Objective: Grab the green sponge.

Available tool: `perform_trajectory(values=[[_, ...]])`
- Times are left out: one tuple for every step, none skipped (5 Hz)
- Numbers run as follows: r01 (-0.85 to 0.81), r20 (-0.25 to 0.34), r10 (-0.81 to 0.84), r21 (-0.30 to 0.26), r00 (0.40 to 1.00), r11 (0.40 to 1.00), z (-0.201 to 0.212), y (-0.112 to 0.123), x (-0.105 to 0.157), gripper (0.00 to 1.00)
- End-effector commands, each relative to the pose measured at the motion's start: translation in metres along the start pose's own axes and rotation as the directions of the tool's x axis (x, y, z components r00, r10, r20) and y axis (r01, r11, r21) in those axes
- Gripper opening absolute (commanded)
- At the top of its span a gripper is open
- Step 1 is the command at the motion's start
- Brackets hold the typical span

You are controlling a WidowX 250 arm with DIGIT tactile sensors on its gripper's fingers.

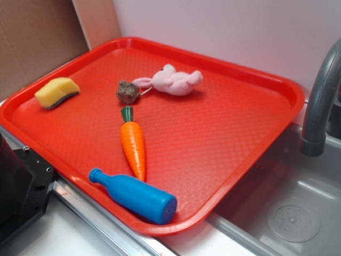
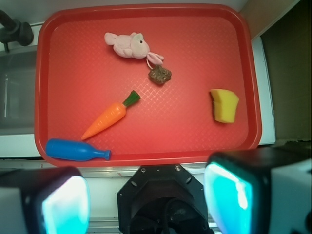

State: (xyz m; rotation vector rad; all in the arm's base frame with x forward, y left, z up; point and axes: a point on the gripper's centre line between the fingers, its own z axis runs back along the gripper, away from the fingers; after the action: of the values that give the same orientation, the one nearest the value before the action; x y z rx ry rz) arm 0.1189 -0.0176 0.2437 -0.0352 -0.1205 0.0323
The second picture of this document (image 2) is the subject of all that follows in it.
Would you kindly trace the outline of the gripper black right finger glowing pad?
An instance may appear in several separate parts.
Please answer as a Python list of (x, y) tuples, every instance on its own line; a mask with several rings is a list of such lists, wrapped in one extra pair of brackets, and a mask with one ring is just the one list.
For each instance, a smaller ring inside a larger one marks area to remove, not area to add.
[(224, 234), (309, 234), (311, 172), (309, 149), (214, 153), (204, 170), (208, 211)]

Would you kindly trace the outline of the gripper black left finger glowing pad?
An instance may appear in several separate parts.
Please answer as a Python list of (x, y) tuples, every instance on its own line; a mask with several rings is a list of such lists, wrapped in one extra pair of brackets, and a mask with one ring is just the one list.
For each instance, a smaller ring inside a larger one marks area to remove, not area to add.
[(84, 234), (90, 219), (86, 179), (74, 167), (0, 174), (2, 234)]

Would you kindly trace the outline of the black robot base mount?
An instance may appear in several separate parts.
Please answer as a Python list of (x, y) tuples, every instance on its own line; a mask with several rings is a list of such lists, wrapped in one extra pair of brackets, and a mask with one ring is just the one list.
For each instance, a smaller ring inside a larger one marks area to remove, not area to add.
[(212, 234), (201, 182), (181, 165), (141, 166), (117, 193), (123, 234)]

